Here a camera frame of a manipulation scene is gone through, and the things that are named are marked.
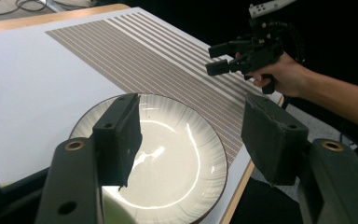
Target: wooden table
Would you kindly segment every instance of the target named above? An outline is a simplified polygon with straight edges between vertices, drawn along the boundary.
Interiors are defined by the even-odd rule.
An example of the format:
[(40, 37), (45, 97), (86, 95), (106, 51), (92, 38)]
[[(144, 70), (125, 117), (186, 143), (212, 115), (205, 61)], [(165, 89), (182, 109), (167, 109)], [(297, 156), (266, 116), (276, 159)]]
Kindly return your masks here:
[(86, 9), (79, 9), (73, 11), (60, 12), (60, 13), (51, 13), (51, 14), (40, 15), (40, 16), (0, 21), (0, 31), (44, 24), (52, 21), (64, 21), (74, 18), (86, 17), (90, 15), (95, 15), (95, 14), (110, 12), (110, 11), (117, 11), (126, 8), (130, 8), (130, 7), (123, 4), (113, 4), (104, 7), (91, 7)]
[[(16, 29), (27, 26), (34, 26), (38, 24), (45, 24), (53, 21), (64, 21), (74, 18), (81, 18), (90, 15), (100, 14), (104, 12), (116, 11), (121, 9), (130, 8), (123, 4), (114, 4), (104, 7), (92, 7), (87, 9), (79, 9), (74, 11), (60, 12), (60, 13), (52, 13), (47, 15), (40, 15), (34, 17), (20, 18), (8, 21), (0, 21), (0, 31), (6, 31), (10, 29)], [(248, 182), (248, 179), (254, 170), (254, 164), (250, 161), (246, 171), (243, 173), (241, 180), (234, 190), (233, 196), (230, 199), (227, 210), (221, 219), (220, 223), (229, 223), (232, 218), (232, 215), (235, 212), (235, 208), (241, 198), (241, 194)]]

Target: white plate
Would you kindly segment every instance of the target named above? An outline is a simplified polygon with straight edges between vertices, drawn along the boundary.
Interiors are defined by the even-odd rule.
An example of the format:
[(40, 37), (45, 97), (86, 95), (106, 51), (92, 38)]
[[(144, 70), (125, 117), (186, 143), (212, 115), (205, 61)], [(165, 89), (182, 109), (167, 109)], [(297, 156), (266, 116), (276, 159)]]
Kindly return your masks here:
[[(128, 187), (103, 187), (105, 223), (123, 215), (111, 208), (117, 203), (136, 223), (200, 221), (227, 182), (227, 157), (219, 136), (187, 105), (160, 95), (139, 95), (143, 142)], [(116, 99), (88, 111), (71, 138), (90, 137), (92, 126)]]

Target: hand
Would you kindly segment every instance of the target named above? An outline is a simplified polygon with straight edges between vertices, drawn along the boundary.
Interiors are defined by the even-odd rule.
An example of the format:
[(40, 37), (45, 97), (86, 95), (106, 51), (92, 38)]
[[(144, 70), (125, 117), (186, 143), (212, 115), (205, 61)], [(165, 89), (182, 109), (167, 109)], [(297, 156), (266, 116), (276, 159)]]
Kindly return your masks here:
[(312, 73), (307, 68), (293, 60), (286, 52), (276, 63), (246, 74), (252, 76), (257, 87), (264, 87), (270, 79), (262, 78), (263, 74), (272, 74), (275, 78), (275, 91), (286, 96), (300, 97), (302, 88), (306, 84), (306, 77)]

